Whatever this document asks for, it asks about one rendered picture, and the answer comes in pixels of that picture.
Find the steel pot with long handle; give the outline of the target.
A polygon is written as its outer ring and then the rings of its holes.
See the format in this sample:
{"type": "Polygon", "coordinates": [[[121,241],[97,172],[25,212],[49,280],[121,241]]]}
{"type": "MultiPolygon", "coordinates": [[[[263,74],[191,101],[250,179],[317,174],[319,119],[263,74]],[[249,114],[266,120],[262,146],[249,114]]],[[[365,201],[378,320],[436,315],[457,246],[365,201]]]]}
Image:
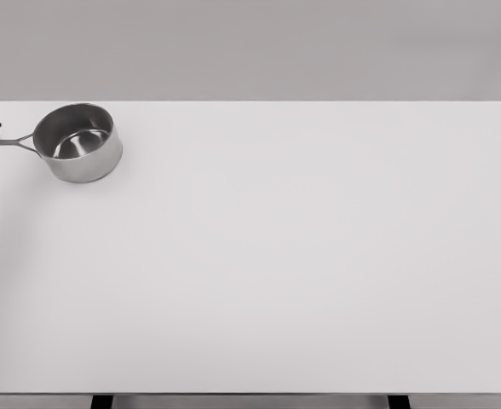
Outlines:
{"type": "Polygon", "coordinates": [[[87,183],[112,172],[123,143],[111,114],[91,103],[73,103],[45,115],[30,135],[0,139],[0,147],[35,153],[62,181],[87,183]]]}

